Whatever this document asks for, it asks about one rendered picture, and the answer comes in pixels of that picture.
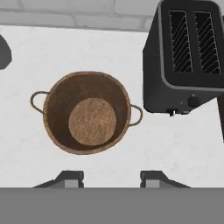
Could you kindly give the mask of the brown woven basket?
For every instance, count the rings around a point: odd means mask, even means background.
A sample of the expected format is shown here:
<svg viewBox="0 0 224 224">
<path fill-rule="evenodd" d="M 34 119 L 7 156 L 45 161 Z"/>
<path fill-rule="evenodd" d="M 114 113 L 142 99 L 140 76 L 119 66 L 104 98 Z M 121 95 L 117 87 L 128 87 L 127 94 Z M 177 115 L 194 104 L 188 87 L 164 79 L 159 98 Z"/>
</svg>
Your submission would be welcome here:
<svg viewBox="0 0 224 224">
<path fill-rule="evenodd" d="M 53 143 L 71 154 L 91 155 L 117 144 L 131 122 L 130 103 L 123 84 L 94 71 L 70 73 L 46 93 L 39 111 Z"/>
</svg>

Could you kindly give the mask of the black two-slot toaster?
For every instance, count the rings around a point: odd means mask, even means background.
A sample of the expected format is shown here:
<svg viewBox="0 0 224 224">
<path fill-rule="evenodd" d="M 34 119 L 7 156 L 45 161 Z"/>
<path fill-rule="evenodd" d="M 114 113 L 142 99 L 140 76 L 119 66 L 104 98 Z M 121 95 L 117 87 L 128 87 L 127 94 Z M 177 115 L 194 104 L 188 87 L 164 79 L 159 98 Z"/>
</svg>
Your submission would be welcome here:
<svg viewBox="0 0 224 224">
<path fill-rule="evenodd" d="M 213 0 L 160 0 L 143 48 L 143 107 L 187 115 L 224 94 L 224 20 Z"/>
</svg>

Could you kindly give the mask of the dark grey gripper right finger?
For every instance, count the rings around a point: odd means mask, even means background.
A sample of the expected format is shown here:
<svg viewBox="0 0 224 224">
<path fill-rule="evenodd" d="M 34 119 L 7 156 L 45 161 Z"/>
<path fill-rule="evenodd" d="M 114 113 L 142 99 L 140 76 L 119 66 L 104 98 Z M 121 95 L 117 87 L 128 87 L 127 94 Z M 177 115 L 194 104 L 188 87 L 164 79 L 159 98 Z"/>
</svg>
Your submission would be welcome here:
<svg viewBox="0 0 224 224">
<path fill-rule="evenodd" d="M 169 179 L 162 171 L 140 171 L 140 179 L 141 188 L 188 188 L 188 185 Z"/>
</svg>

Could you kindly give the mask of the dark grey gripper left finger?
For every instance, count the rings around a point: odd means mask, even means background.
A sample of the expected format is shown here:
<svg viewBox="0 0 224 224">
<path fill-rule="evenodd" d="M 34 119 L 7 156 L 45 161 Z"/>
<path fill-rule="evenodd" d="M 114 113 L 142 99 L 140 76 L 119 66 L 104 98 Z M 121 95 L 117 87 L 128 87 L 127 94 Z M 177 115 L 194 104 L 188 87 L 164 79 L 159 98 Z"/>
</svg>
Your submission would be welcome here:
<svg viewBox="0 0 224 224">
<path fill-rule="evenodd" d="M 84 171 L 62 171 L 57 178 L 36 185 L 36 188 L 83 188 L 83 179 Z"/>
</svg>

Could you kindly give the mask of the dark grey rounded object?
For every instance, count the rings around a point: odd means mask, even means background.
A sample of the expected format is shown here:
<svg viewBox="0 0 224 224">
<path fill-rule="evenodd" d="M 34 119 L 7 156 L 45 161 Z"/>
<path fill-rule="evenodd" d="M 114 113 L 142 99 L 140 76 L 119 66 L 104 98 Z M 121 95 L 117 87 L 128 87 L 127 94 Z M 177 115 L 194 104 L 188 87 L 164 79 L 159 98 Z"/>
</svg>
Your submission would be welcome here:
<svg viewBox="0 0 224 224">
<path fill-rule="evenodd" d="M 4 70 L 11 62 L 11 49 L 4 37 L 0 35 L 0 70 Z"/>
</svg>

